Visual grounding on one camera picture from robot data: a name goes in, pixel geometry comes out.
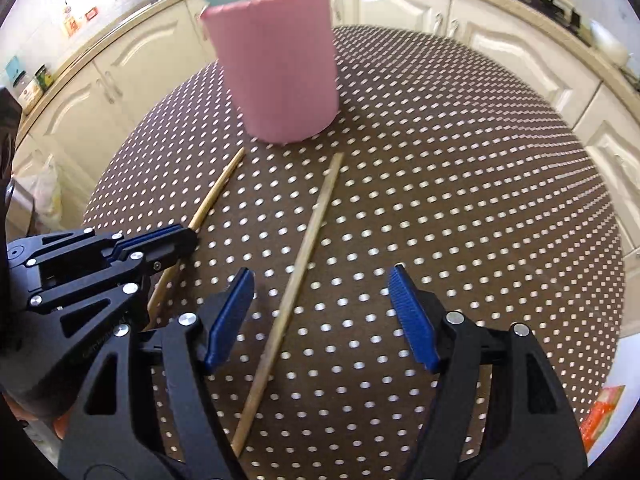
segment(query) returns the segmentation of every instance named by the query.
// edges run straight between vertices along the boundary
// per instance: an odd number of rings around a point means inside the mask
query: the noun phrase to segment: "blue gripper pad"
[[[240,326],[254,299],[254,289],[254,274],[243,267],[223,293],[226,300],[209,330],[209,345],[203,360],[209,372],[229,358]]]
[[[160,229],[156,229],[154,231],[148,232],[148,233],[144,233],[138,236],[135,236],[133,238],[126,238],[124,240],[120,240],[119,242],[116,243],[116,245],[113,247],[113,251],[111,253],[111,256],[108,257],[108,260],[110,262],[114,262],[115,260],[117,260],[120,257],[120,253],[124,250],[127,249],[131,246],[137,245],[139,243],[142,242],[147,242],[153,238],[156,237],[161,237],[165,234],[174,232],[174,231],[179,231],[180,229],[183,229],[183,227],[180,224],[172,224],[172,225],[167,225],[166,227],[162,227]]]
[[[438,371],[440,357],[436,350],[436,333],[416,295],[416,288],[403,266],[389,272],[389,296],[398,315],[404,336],[415,359],[432,373]]]

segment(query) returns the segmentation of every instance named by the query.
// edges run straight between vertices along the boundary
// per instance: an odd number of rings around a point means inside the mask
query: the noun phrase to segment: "wooden skewer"
[[[318,202],[316,208],[311,214],[311,220],[306,228],[305,236],[302,238],[302,244],[296,255],[296,261],[294,263],[294,269],[287,286],[282,295],[280,301],[278,317],[273,322],[267,344],[264,347],[264,352],[260,358],[258,369],[255,372],[254,382],[251,384],[249,390],[249,396],[244,403],[242,409],[242,415],[240,416],[240,422],[236,428],[236,433],[231,442],[231,447],[234,450],[236,456],[240,456],[244,449],[244,443],[249,436],[252,423],[254,422],[255,414],[258,411],[262,396],[267,387],[269,381],[269,373],[273,368],[273,364],[276,362],[278,352],[280,351],[280,345],[284,338],[289,324],[289,319],[293,308],[296,303],[296,298],[302,286],[302,281],[306,274],[306,266],[313,254],[314,246],[318,241],[318,235],[322,227],[322,219],[329,206],[331,200],[331,194],[334,190],[335,183],[340,173],[340,165],[342,164],[342,158],[344,153],[336,153],[331,159],[331,165],[329,166],[329,173],[324,178],[320,195],[318,196]]]
[[[238,167],[238,164],[240,164],[240,161],[243,157],[244,148],[240,148],[234,155],[234,158],[231,159],[231,162],[226,165],[226,168],[223,170],[222,174],[215,181],[215,183],[207,193],[205,199],[200,203],[200,207],[196,211],[196,214],[193,215],[193,218],[191,218],[191,221],[189,222],[189,229],[197,231],[201,227],[204,219],[207,217],[207,213],[216,203],[216,200],[224,189],[226,181]],[[160,280],[158,281],[156,288],[151,294],[151,299],[146,305],[146,310],[149,313],[149,324],[146,326],[145,330],[149,330],[155,325],[160,307],[164,302],[164,297],[166,296],[166,292],[168,290],[167,285],[169,285],[169,283],[173,281],[173,279],[177,276],[179,270],[180,261],[178,261],[174,266],[169,267],[162,272]]]

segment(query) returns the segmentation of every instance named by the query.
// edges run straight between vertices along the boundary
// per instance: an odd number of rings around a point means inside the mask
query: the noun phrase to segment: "cabinet handle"
[[[458,20],[451,20],[451,27],[449,28],[449,31],[447,32],[447,38],[455,37],[456,31],[458,30],[459,26],[460,26],[460,22]]]
[[[342,21],[342,15],[340,14],[340,9],[338,9],[338,0],[333,0],[331,6],[334,9],[335,19],[338,22],[341,22]]]
[[[436,23],[433,25],[433,35],[435,36],[440,30],[440,25],[442,25],[442,13],[439,12],[436,14]]]
[[[200,30],[202,31],[202,39],[204,41],[209,41],[209,38],[207,37],[207,29],[204,27],[204,23],[200,21],[200,15],[202,14],[202,10],[200,12],[196,12],[193,15],[193,17],[196,19],[196,23],[200,25]]]
[[[104,83],[102,82],[102,79],[96,79],[95,83],[102,88],[102,92],[104,93],[104,97],[105,99],[107,99],[107,101],[109,102],[110,105],[115,104],[115,99],[113,97],[111,97],[111,94],[109,94],[109,92],[107,91],[107,87],[104,85]]]
[[[119,95],[120,97],[122,97],[124,94],[122,93],[122,90],[120,90],[120,88],[118,88],[118,85],[116,85],[116,80],[113,78],[113,76],[111,75],[111,72],[109,72],[108,70],[104,73],[105,76],[107,76],[107,78],[109,79],[109,82],[111,83],[111,86],[113,87],[113,89],[115,90],[116,94]]]

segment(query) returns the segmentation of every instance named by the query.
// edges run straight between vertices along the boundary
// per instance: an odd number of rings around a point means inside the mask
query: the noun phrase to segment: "pink cup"
[[[247,132],[284,144],[338,113],[329,0],[241,0],[207,7],[207,27]]]

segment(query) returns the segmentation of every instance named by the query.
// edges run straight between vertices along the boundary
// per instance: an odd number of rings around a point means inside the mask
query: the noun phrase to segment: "table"
[[[158,103],[115,155],[85,223],[127,235],[187,223],[233,154],[247,155],[200,231],[162,324],[241,266],[257,299],[207,387],[231,436],[332,153],[346,153],[292,323],[241,463],[249,478],[398,478],[433,398],[387,297],[403,262],[448,309],[535,330],[578,421],[616,349],[620,236],[596,167],[533,90],[455,41],[335,30],[340,113],[305,142],[252,139],[212,64]],[[180,457],[161,370],[165,444]],[[483,369],[463,457],[478,452]]]

